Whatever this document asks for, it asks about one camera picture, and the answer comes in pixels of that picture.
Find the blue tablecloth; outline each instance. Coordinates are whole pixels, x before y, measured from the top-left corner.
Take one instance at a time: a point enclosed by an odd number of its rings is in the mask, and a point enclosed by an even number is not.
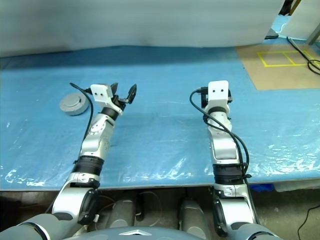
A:
[[[8,57],[1,66],[2,190],[57,190],[68,177],[89,118],[59,109],[75,92],[69,82],[118,82],[123,97],[137,84],[116,121],[101,188],[211,185],[207,129],[189,95],[216,80],[229,81],[251,183],[320,177],[320,90],[258,91],[235,48],[108,47]]]

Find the gray puck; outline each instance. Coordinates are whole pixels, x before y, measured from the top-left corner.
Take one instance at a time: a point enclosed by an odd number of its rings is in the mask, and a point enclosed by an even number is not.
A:
[[[60,102],[60,109],[70,116],[82,114],[88,106],[88,99],[80,92],[68,94]]]

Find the white backdrop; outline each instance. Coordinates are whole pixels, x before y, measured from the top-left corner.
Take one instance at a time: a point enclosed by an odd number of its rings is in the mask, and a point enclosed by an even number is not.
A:
[[[0,0],[0,54],[257,44],[284,1]]]

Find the black cable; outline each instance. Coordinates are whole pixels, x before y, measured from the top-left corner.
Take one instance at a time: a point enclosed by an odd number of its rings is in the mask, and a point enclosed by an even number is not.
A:
[[[307,60],[307,66],[310,69],[310,71],[314,72],[315,74],[320,75],[320,61],[316,59],[310,59],[299,47],[298,45],[292,40],[291,37],[286,37],[286,40],[294,47],[295,50],[297,50],[302,57],[304,57]]]
[[[317,209],[317,208],[320,208],[320,204],[318,206],[314,206],[314,207],[311,207],[311,208],[308,209],[304,222],[300,225],[300,227],[297,230],[299,240],[301,240],[299,231],[305,225],[305,223],[307,222],[310,210]]]
[[[85,129],[85,133],[84,133],[84,136],[83,136],[83,140],[85,140],[88,132],[89,132],[89,129],[90,129],[90,124],[91,124],[91,121],[92,121],[92,118],[93,118],[93,115],[94,115],[94,105],[91,101],[91,98],[86,94],[85,90],[80,88],[79,86],[77,86],[76,84],[70,82],[69,83],[72,87],[74,87],[75,89],[78,89],[89,101],[89,104],[90,104],[90,117],[89,117],[89,121],[88,121],[88,124],[86,126],[86,129]],[[54,202],[57,198],[57,196],[52,200],[52,202],[50,203],[50,205],[48,206],[48,208],[44,211],[45,214],[47,214],[50,209],[53,207],[54,205]]]
[[[83,140],[85,140],[88,132],[89,132],[89,129],[90,129],[90,124],[91,124],[91,121],[92,121],[92,117],[94,116],[94,105],[90,99],[90,97],[86,94],[85,90],[80,88],[79,86],[75,85],[74,83],[70,82],[70,85],[72,87],[74,87],[75,89],[78,89],[89,101],[89,104],[90,104],[90,118],[89,118],[89,121],[88,121],[88,124],[86,126],[86,130],[84,132],[84,136],[83,136]]]
[[[220,127],[217,127],[217,126],[214,126],[212,124],[210,124],[208,121],[204,121],[205,124],[207,124],[208,126],[214,128],[214,129],[217,129],[217,130],[221,130],[225,133],[228,133],[230,135],[230,137],[233,139],[235,145],[236,145],[236,148],[237,148],[237,151],[238,151],[238,155],[239,155],[239,162],[241,164],[241,169],[242,169],[242,177],[244,179],[244,183],[246,184],[247,186],[247,190],[248,190],[248,197],[250,199],[250,202],[251,202],[251,206],[252,206],[252,211],[253,211],[253,214],[254,214],[254,218],[255,218],[255,222],[257,224],[260,224],[260,221],[258,219],[258,214],[257,214],[257,211],[256,211],[256,207],[255,207],[255,204],[254,204],[254,200],[252,198],[252,194],[251,194],[251,189],[249,187],[249,183],[248,183],[248,180],[247,180],[247,177],[251,177],[250,175],[246,175],[247,173],[247,170],[249,168],[249,163],[250,163],[250,157],[249,157],[249,152],[248,152],[248,149],[247,149],[247,146],[245,145],[244,141],[238,136],[236,135],[235,133],[231,132],[229,129],[227,129],[226,126],[224,126],[221,122],[219,122],[217,119],[215,119],[214,117],[212,117],[210,114],[208,114],[207,112],[205,112],[204,110],[202,110],[200,107],[198,107],[194,101],[192,100],[192,97],[195,93],[198,93],[199,91],[198,90],[195,90],[193,91],[191,94],[190,94],[190,97],[189,97],[189,101],[190,103],[192,104],[192,106],[194,106],[198,111],[200,111],[202,114],[204,114],[207,118],[213,120],[214,122],[216,122],[217,124],[219,124],[222,128]],[[238,141],[241,143],[242,147],[243,147],[243,150],[245,152],[245,158],[246,158],[246,164],[244,164],[244,161],[243,161],[243,157],[242,157],[242,152],[241,152],[241,148],[240,148],[240,145],[238,143]]]

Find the brown mat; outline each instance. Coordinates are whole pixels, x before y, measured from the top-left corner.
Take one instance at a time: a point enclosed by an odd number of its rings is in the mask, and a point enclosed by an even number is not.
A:
[[[299,45],[310,58],[320,57],[308,45]],[[291,45],[258,44],[236,51],[258,90],[320,88],[320,76]]]

